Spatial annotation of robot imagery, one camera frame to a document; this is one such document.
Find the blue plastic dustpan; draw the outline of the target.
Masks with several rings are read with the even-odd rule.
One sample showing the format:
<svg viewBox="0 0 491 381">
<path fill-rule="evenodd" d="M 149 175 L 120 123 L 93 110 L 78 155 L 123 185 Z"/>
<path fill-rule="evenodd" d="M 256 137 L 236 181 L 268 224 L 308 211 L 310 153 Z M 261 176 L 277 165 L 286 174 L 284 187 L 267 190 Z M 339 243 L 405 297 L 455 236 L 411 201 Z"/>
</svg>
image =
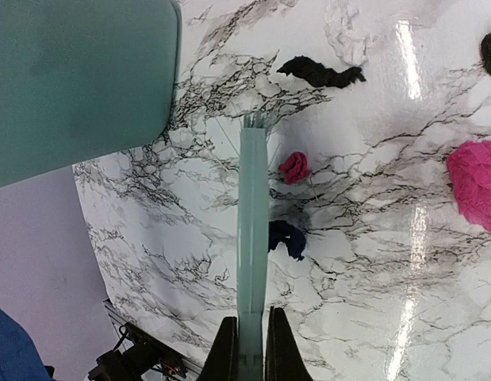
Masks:
<svg viewBox="0 0 491 381">
<path fill-rule="evenodd" d="M 0 380 L 52 380 L 31 337 L 1 309 Z"/>
</svg>

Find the teal hand brush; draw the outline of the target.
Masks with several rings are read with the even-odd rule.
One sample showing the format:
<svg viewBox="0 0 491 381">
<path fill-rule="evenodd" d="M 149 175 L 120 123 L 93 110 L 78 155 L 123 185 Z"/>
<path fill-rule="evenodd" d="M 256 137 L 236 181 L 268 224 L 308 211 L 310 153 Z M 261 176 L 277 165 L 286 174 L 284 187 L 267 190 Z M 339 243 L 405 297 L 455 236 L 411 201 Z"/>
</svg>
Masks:
<svg viewBox="0 0 491 381">
<path fill-rule="evenodd" d="M 265 117 L 250 113 L 240 133 L 237 219 L 238 379 L 263 379 L 263 311 L 268 252 Z"/>
</svg>

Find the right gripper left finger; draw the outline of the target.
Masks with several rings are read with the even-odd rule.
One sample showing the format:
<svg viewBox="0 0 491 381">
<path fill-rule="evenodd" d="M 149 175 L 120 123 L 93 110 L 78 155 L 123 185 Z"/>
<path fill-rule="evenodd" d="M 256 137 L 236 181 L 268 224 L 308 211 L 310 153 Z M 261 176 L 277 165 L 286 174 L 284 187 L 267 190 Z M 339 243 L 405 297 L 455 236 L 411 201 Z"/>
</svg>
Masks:
<svg viewBox="0 0 491 381">
<path fill-rule="evenodd" d="M 236 381 L 237 377 L 237 318 L 225 317 L 198 376 L 198 381 Z"/>
</svg>

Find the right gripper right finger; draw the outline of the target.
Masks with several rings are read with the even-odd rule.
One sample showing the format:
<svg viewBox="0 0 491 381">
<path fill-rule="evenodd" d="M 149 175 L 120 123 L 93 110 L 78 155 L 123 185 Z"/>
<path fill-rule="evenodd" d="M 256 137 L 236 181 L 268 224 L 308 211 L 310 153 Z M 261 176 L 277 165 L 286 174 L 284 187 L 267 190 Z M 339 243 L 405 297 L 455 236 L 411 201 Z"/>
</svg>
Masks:
<svg viewBox="0 0 491 381">
<path fill-rule="evenodd" d="M 265 380 L 313 381 L 301 358 L 286 313 L 280 307 L 270 308 Z"/>
</svg>

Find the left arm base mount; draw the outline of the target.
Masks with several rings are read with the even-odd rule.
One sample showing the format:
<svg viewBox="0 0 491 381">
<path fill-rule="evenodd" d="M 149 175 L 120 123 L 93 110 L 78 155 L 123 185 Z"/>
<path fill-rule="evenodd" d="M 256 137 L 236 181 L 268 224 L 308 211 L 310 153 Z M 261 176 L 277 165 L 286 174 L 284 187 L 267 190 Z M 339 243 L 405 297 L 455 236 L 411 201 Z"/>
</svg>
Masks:
<svg viewBox="0 0 491 381">
<path fill-rule="evenodd" d="M 89 380 L 142 380 L 154 371 L 165 380 L 195 380 L 197 372 L 182 355 L 130 322 L 119 328 L 113 349 L 96 359 Z"/>
</svg>

